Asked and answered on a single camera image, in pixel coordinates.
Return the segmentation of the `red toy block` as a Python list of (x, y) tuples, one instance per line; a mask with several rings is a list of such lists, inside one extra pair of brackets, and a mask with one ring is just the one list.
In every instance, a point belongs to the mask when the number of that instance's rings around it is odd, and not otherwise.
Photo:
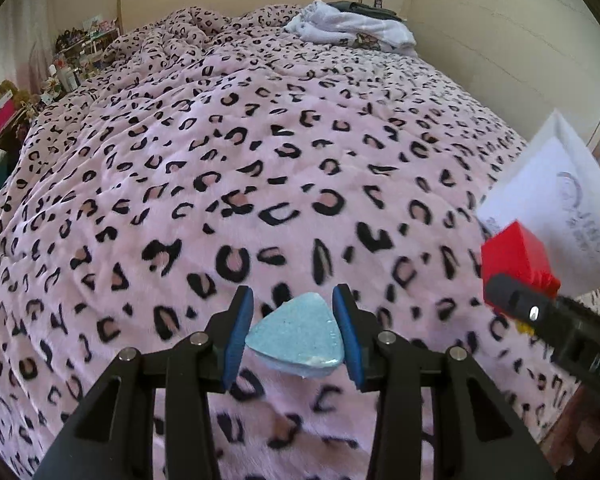
[(503, 231), (489, 238), (481, 246), (481, 279), (483, 299), (497, 314), (511, 318), (521, 334), (533, 335), (530, 321), (516, 320), (506, 309), (506, 299), (495, 297), (488, 292), (494, 276), (505, 274), (514, 281), (555, 299), (560, 289), (560, 281), (550, 267), (543, 243), (519, 221), (514, 221)]

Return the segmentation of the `white cardboard box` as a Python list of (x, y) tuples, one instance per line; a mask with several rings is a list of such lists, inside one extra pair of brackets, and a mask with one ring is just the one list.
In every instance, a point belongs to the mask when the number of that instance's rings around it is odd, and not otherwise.
[(514, 221), (533, 233), (562, 294), (600, 288), (600, 165), (557, 110), (486, 193), (477, 218), (491, 235)]

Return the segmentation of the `pink leopard print blanket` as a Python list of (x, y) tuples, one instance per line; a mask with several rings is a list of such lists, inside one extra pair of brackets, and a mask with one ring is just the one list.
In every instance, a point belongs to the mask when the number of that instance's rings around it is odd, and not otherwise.
[(169, 348), (236, 288), (262, 318), (340, 283), (459, 344), (536, 440), (577, 382), (482, 301), (483, 196), (526, 147), (410, 56), (307, 44), (293, 6), (176, 11), (38, 115), (0, 189), (0, 456), (29, 479), (117, 353)]

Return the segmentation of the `cluttered side shelf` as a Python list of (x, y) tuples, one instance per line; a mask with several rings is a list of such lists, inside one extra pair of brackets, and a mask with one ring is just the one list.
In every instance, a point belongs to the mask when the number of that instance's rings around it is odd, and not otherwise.
[(56, 38), (48, 76), (42, 82), (42, 92), (54, 101), (100, 72), (106, 64), (105, 50), (120, 36), (117, 20), (104, 20), (97, 15), (83, 25), (84, 28), (66, 29)]

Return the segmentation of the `dark folded garment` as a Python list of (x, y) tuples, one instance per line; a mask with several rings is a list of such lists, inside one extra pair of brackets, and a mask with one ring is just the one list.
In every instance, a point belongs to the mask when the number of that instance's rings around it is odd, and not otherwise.
[(402, 22), (402, 18), (400, 18), (393, 10), (375, 8), (374, 6), (368, 6), (365, 3), (340, 0), (330, 2), (329, 5), (340, 12), (363, 15), (366, 16), (366, 18), (374, 18), (375, 20)]

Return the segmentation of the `white folded clothes pile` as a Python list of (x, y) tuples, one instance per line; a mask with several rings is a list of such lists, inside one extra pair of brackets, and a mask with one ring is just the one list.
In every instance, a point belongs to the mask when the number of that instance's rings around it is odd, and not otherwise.
[(413, 58), (417, 56), (415, 36), (403, 20), (375, 20), (340, 12), (322, 0), (314, 0), (302, 8), (284, 29), (311, 44), (333, 44)]

